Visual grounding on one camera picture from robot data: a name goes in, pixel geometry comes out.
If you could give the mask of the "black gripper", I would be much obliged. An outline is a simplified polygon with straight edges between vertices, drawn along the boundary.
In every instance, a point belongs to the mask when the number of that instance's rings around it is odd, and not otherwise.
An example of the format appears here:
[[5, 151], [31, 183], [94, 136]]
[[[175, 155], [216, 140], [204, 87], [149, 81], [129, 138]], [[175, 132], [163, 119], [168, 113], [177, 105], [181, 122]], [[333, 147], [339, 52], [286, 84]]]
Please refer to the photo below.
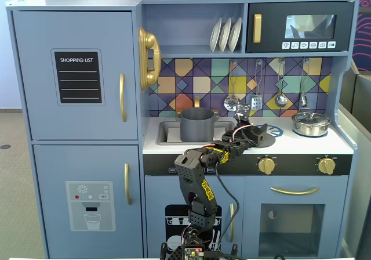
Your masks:
[[253, 146], [263, 146], [268, 124], [253, 125], [250, 122], [237, 122], [233, 129], [227, 130], [221, 137], [223, 150], [233, 146], [242, 146], [247, 150]]

